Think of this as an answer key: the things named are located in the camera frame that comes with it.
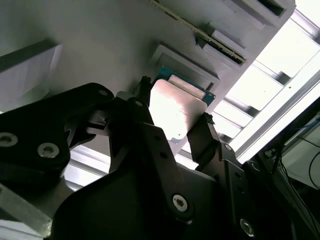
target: metal plate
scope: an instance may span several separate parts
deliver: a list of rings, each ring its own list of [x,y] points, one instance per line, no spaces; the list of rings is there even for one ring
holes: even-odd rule
[[[206,109],[203,101],[166,80],[159,79],[151,90],[149,110],[154,125],[174,143],[186,136]]]

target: light panel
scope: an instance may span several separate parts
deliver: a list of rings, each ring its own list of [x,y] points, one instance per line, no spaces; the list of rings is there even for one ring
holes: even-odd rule
[[[310,93],[300,96],[301,100],[294,108],[284,112],[281,118],[277,113],[285,104],[290,104],[290,99],[303,87],[308,87],[307,82],[319,75],[320,52],[318,52],[304,68],[271,100],[271,102],[230,142],[230,146],[236,151],[240,162],[253,157],[276,134],[295,119],[317,95],[320,95],[319,86],[314,87]],[[263,125],[274,116],[270,127]]]
[[[227,96],[262,110],[283,86],[267,74],[251,65],[235,83]]]
[[[251,116],[223,100],[215,107],[214,112],[240,127],[245,127],[252,120]]]
[[[319,0],[295,0],[296,8],[320,27],[320,1]]]
[[[273,72],[283,72],[292,78],[318,51],[318,44],[289,20],[256,60]]]
[[[233,139],[241,131],[239,126],[233,124],[217,113],[213,113],[212,118],[214,122],[214,128],[220,134],[227,135],[229,138]]]

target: silver metal sheet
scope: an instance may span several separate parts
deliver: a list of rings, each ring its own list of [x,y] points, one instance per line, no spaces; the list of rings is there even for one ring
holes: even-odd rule
[[[183,139],[206,109],[203,101],[166,80],[159,79],[151,90],[154,125],[163,129],[168,140]]]

